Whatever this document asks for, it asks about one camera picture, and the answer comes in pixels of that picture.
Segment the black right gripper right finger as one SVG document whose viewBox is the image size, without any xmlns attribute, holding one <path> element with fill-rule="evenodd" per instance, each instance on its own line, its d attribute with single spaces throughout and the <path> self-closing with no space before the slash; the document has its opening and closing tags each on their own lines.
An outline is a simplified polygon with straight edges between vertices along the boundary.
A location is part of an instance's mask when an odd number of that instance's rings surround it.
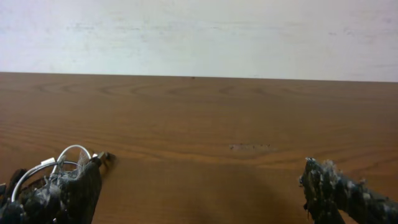
<svg viewBox="0 0 398 224">
<path fill-rule="evenodd" d="M 314 223 L 344 223 L 345 212 L 360 224 L 397 224 L 397 202 L 344 176 L 331 160 L 306 158 L 299 177 L 306 202 L 304 210 Z"/>
</svg>

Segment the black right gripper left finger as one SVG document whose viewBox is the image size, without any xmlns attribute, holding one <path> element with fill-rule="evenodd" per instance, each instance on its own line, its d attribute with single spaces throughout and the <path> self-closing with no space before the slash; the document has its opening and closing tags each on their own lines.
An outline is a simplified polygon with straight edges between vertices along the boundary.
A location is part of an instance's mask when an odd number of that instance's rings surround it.
<svg viewBox="0 0 398 224">
<path fill-rule="evenodd" d="M 90 160 L 75 170 L 63 170 L 64 162 L 52 162 L 25 171 L 2 203 L 1 223 L 91 223 L 101 188 L 101 162 Z M 59 170 L 43 183 L 21 185 L 36 172 L 50 166 Z"/>
</svg>

